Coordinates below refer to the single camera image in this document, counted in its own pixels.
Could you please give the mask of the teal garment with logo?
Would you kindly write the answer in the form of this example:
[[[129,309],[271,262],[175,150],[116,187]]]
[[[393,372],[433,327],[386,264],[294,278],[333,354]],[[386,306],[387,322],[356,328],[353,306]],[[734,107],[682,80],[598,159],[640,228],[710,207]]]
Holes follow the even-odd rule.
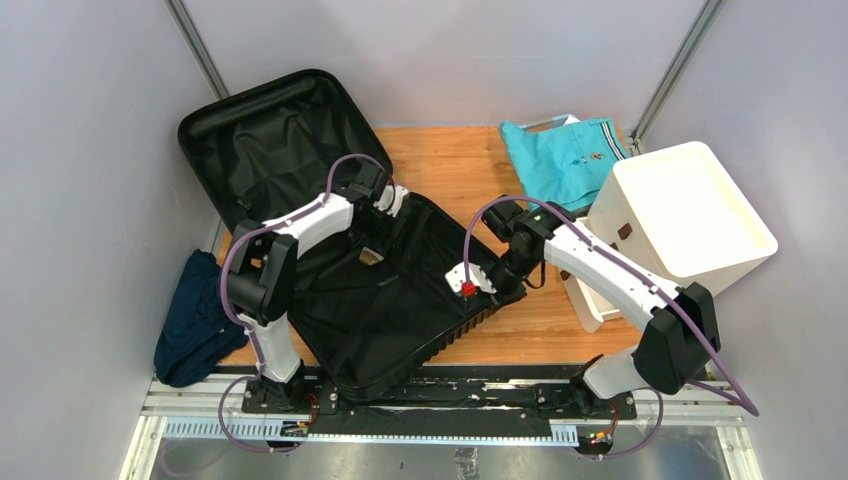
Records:
[[[595,201],[615,163],[630,157],[609,117],[531,133],[511,121],[498,127],[524,194],[585,211]]]

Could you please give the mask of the dark blue cloth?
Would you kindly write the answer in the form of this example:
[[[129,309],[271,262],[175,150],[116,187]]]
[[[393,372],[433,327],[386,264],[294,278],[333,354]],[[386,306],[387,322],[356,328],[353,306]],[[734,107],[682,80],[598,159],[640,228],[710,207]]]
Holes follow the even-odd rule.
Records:
[[[196,249],[187,258],[155,348],[154,372],[161,383],[174,388],[196,384],[247,345],[244,329],[223,310],[220,274],[209,252]]]

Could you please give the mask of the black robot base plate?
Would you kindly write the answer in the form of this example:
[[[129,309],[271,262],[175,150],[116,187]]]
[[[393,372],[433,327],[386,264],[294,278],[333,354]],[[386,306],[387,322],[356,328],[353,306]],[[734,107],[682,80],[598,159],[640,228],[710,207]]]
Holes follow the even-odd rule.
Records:
[[[342,393],[318,367],[305,374],[304,392],[291,402],[249,382],[245,414],[304,415],[314,435],[386,439],[536,440],[553,434],[553,421],[612,427],[634,420],[631,392],[586,410],[570,399],[574,364],[428,365],[372,400]]]

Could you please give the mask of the light blue plastic basket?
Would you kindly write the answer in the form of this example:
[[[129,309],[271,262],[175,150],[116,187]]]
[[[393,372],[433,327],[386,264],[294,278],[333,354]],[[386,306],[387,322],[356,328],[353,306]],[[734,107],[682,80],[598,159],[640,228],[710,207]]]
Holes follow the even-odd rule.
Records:
[[[542,132],[554,128],[561,127],[563,125],[569,125],[574,123],[579,123],[580,119],[570,113],[557,115],[554,117],[536,120],[533,122],[528,122],[525,124],[518,125],[518,128],[525,132],[537,133]]]

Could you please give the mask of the white egg-shaped bottle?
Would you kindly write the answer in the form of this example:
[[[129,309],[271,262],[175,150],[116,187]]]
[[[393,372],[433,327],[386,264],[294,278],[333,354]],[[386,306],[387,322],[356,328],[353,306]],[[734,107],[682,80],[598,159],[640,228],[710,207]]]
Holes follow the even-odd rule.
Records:
[[[383,262],[385,257],[369,247],[363,247],[358,255],[358,259],[363,265],[372,267]]]

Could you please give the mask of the black ribbed hard-shell suitcase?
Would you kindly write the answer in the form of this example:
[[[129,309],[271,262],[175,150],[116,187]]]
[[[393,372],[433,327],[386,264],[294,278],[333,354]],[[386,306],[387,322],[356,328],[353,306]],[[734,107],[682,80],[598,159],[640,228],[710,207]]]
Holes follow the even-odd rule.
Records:
[[[189,114],[177,129],[179,146],[233,235],[248,221],[290,213],[323,192],[331,165],[349,185],[366,154],[392,161],[352,96],[332,74],[298,71]],[[498,255],[431,199],[410,194],[396,216],[399,235],[372,267],[357,215],[350,229],[302,255],[288,311],[298,335],[345,396],[372,400],[403,382],[454,340],[521,296],[454,294],[444,275],[463,262],[463,247],[486,273]]]

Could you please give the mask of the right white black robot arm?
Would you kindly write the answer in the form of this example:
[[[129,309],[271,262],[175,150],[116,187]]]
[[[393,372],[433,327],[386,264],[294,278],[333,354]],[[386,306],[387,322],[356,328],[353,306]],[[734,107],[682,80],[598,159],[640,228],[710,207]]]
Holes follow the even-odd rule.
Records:
[[[648,271],[553,202],[502,195],[472,220],[483,222],[508,249],[490,271],[476,273],[465,245],[461,295],[512,290],[547,263],[597,291],[639,329],[637,344],[593,358],[569,380],[570,401],[580,415],[596,417],[611,398],[634,390],[674,395],[716,358],[716,310],[703,285],[683,287]]]

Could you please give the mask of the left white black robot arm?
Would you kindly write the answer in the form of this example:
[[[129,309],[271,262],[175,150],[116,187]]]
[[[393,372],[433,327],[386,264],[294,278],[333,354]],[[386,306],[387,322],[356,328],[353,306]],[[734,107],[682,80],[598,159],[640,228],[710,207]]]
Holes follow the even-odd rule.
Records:
[[[239,226],[225,258],[220,298],[226,316],[241,326],[256,355],[250,387],[283,413],[298,411],[306,400],[303,361],[294,348],[288,311],[294,297],[297,264],[302,255],[327,238],[351,228],[356,214],[387,213],[382,195],[390,179],[375,158],[356,155],[360,168],[347,186],[334,184],[330,167],[323,192],[304,206],[276,219]]]

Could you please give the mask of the white three-drawer storage unit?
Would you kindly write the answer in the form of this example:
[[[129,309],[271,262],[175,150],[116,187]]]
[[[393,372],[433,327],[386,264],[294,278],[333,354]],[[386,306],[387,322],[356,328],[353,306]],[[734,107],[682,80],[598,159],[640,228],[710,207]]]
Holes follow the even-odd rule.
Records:
[[[614,164],[588,230],[641,267],[718,296],[778,241],[708,145],[691,141]]]

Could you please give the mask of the left aluminium frame post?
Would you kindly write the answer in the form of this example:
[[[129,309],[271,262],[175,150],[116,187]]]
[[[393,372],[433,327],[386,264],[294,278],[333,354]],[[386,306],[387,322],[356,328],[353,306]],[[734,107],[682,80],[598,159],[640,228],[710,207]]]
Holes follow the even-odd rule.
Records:
[[[183,36],[183,39],[191,51],[201,73],[203,74],[207,84],[209,85],[214,97],[217,100],[222,100],[230,96],[230,91],[227,88],[211,53],[206,46],[202,34],[197,27],[192,14],[185,1],[183,0],[165,0],[174,22]]]

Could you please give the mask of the aluminium frame post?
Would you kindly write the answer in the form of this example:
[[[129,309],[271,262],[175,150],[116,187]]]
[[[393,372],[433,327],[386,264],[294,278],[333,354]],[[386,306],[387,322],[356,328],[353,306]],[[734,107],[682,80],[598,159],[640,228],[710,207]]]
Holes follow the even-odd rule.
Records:
[[[227,88],[211,53],[206,46],[202,34],[197,27],[192,14],[185,1],[183,0],[165,0],[174,22],[183,36],[183,39],[191,51],[201,73],[203,74],[207,84],[209,85],[214,97],[217,100],[222,100],[230,96],[230,91]]]
[[[699,45],[707,36],[710,27],[723,8],[723,0],[706,0],[701,4],[692,24],[688,28],[668,67],[651,95],[630,138],[637,150],[642,149],[645,138],[657,120],[662,108],[672,94],[678,80],[693,59]]]

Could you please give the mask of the right aluminium frame post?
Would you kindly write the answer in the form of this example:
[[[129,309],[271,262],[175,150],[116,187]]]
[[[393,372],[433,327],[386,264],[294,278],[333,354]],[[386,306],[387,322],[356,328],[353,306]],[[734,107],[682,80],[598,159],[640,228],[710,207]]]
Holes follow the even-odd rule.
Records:
[[[710,27],[723,8],[723,0],[706,0],[701,4],[692,24],[688,28],[668,67],[651,95],[630,138],[637,150],[642,149],[645,138],[657,120],[662,108],[672,94],[678,80],[693,59],[699,45],[707,36]]]

